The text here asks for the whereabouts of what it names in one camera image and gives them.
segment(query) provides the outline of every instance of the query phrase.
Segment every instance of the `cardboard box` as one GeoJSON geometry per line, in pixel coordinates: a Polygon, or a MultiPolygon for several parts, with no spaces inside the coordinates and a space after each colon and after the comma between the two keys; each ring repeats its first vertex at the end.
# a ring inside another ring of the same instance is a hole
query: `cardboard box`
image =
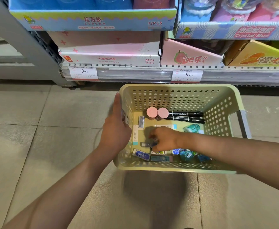
{"type": "Polygon", "coordinates": [[[225,53],[226,66],[279,66],[279,49],[255,40],[235,41],[225,53]]]}
{"type": "Polygon", "coordinates": [[[24,9],[20,0],[9,0],[10,13],[27,30],[172,30],[178,0],[169,9],[59,10],[24,9]]]}
{"type": "Polygon", "coordinates": [[[49,31],[67,62],[160,65],[160,31],[49,31]]]}
{"type": "Polygon", "coordinates": [[[183,22],[182,7],[179,0],[175,38],[279,40],[279,22],[183,22]]]}
{"type": "Polygon", "coordinates": [[[223,56],[193,46],[164,39],[161,65],[217,66],[223,56]]]}

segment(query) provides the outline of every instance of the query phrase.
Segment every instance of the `person's left hand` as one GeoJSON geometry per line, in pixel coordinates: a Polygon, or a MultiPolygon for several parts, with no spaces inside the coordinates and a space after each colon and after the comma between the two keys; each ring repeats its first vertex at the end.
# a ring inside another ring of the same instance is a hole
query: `person's left hand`
{"type": "Polygon", "coordinates": [[[132,130],[122,121],[122,104],[120,94],[116,93],[113,104],[113,114],[108,116],[103,124],[103,131],[98,147],[108,150],[112,159],[122,151],[130,140],[132,130]]]}

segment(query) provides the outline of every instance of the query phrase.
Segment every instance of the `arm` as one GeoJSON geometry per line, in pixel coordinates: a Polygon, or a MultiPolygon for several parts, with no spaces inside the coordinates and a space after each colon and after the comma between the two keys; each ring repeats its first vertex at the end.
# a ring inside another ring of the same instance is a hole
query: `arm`
{"type": "Polygon", "coordinates": [[[102,171],[127,145],[130,137],[131,129],[122,121],[117,93],[113,114],[105,120],[98,147],[3,228],[67,228],[102,171]]]}
{"type": "Polygon", "coordinates": [[[252,139],[183,133],[166,127],[151,131],[159,143],[153,151],[189,149],[233,165],[274,188],[279,189],[279,143],[252,139]]]}

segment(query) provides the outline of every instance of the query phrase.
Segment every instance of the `plastic basket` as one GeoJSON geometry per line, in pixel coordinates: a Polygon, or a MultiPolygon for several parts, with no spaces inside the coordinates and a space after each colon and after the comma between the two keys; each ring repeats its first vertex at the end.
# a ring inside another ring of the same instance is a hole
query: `plastic basket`
{"type": "MultiPolygon", "coordinates": [[[[233,136],[230,115],[237,113],[242,136],[251,138],[241,96],[229,84],[126,84],[121,87],[125,122],[133,128],[138,124],[135,115],[144,115],[149,107],[165,107],[169,111],[202,111],[206,123],[204,133],[213,136],[233,136]]],[[[204,163],[146,162],[132,156],[132,137],[114,159],[123,170],[180,171],[197,173],[236,173],[234,167],[217,160],[204,163]]]]}

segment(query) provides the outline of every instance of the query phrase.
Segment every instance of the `hand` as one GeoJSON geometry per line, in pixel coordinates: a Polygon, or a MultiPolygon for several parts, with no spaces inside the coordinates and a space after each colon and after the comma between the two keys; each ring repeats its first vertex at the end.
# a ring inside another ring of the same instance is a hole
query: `hand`
{"type": "Polygon", "coordinates": [[[132,130],[122,121],[122,104],[119,93],[116,93],[113,104],[113,113],[106,118],[98,147],[108,150],[111,158],[122,151],[130,140],[132,130]]]}
{"type": "Polygon", "coordinates": [[[178,142],[182,134],[182,132],[164,126],[155,128],[149,134],[149,138],[156,138],[158,140],[158,144],[153,146],[152,151],[158,152],[179,149],[178,142]]]}

